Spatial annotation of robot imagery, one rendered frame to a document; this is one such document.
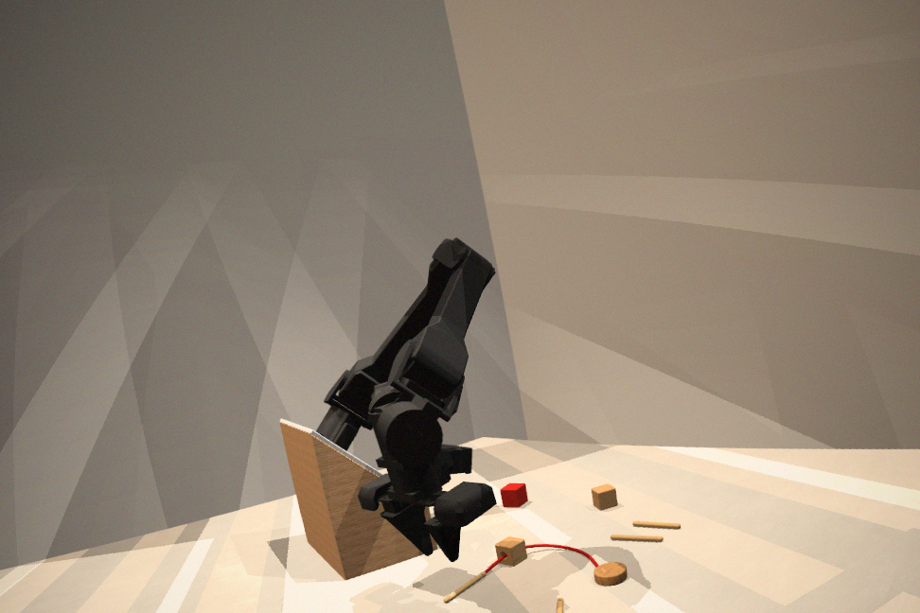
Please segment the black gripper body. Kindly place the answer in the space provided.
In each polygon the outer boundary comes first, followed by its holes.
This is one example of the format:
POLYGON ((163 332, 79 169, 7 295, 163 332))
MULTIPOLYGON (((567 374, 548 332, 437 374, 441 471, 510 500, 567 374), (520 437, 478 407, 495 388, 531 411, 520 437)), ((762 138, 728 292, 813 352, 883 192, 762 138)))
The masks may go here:
POLYGON ((385 512, 399 513, 411 504, 432 507, 433 514, 443 525, 456 528, 468 526, 497 504, 493 487, 478 482, 461 482, 449 491, 442 491, 435 458, 429 463, 408 467, 397 462, 389 452, 376 459, 384 474, 361 486, 358 495, 362 509, 376 511, 382 502, 385 512))

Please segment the round wooden button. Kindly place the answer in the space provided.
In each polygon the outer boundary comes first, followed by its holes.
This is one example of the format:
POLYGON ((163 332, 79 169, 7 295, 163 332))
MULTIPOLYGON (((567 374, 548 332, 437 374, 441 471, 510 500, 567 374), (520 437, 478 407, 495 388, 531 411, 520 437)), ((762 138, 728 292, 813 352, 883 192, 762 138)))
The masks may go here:
POLYGON ((594 570, 595 582, 600 586, 615 586, 627 580, 627 567, 622 563, 611 562, 598 566, 594 570))

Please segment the red string with wooden stick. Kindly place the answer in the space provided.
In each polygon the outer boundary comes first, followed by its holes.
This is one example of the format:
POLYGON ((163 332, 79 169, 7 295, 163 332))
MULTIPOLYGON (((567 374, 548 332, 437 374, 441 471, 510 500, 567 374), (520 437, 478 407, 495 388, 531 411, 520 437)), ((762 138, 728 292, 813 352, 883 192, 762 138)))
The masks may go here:
MULTIPOLYGON (((598 567, 598 564, 594 561, 593 558, 591 558, 590 555, 588 555, 587 553, 583 552, 582 550, 578 550, 578 549, 576 549, 576 548, 571 548, 571 546, 550 545, 550 544, 538 544, 538 545, 527 545, 527 546, 526 546, 526 549, 527 549, 527 548, 545 548, 545 546, 552 546, 552 548, 557 548, 557 549, 558 549, 558 548, 562 548, 562 549, 564 549, 564 550, 571 550, 571 551, 573 551, 573 552, 578 552, 578 553, 580 553, 580 554, 582 553, 582 555, 587 556, 587 557, 593 562, 593 564, 595 565, 596 568, 598 567)), ((455 597, 456 597, 457 595, 460 595, 462 592, 464 592, 464 591, 465 591, 466 589, 468 589, 469 587, 474 586, 475 583, 477 583, 480 579, 483 579, 483 578, 487 575, 487 572, 491 571, 498 563, 502 562, 502 560, 503 560, 504 558, 506 558, 506 557, 507 557, 507 554, 502 555, 502 558, 498 559, 495 563, 493 563, 489 568, 487 568, 486 571, 480 572, 480 574, 476 575, 476 577, 474 577, 474 579, 471 579, 470 581, 468 581, 467 583, 465 583, 463 586, 461 586, 461 587, 459 587, 458 589, 456 589, 452 594, 446 596, 446 598, 444 598, 444 603, 450 602, 451 599, 455 599, 455 597)))

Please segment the red cube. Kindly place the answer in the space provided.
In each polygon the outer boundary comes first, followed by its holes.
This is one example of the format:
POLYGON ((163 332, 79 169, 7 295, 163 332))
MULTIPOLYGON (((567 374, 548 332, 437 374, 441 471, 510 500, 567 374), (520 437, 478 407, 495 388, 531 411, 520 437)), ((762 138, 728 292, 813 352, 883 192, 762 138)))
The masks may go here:
POLYGON ((527 502, 527 490, 525 483, 509 483, 502 490, 502 502, 504 507, 518 508, 527 502))

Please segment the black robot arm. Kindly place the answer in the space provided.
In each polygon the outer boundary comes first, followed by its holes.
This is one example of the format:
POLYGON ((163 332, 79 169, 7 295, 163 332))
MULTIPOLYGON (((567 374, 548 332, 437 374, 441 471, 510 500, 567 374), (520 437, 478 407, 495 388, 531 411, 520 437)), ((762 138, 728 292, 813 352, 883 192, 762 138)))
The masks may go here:
POLYGON ((435 458, 443 484, 450 475, 471 474, 472 447, 441 445, 437 418, 449 422, 458 410, 469 358, 464 338, 494 274, 480 253, 458 237, 445 238, 433 253, 426 288, 380 349, 328 391, 330 409, 316 432, 347 451, 361 426, 374 428, 380 450, 401 464, 435 458))

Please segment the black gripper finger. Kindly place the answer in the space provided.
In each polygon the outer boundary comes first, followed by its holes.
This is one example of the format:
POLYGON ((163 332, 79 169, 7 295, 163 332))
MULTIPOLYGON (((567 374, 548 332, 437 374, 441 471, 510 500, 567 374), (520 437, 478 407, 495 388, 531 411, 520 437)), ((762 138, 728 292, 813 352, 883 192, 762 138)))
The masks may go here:
POLYGON ((423 524, 445 556, 451 562, 456 561, 459 557, 461 528, 443 525, 436 520, 436 517, 432 517, 423 524))
POLYGON ((389 513, 383 511, 381 517, 388 522, 393 523, 396 529, 404 534, 424 555, 433 553, 433 545, 430 534, 424 526, 426 518, 424 516, 426 506, 411 504, 399 513, 389 513))

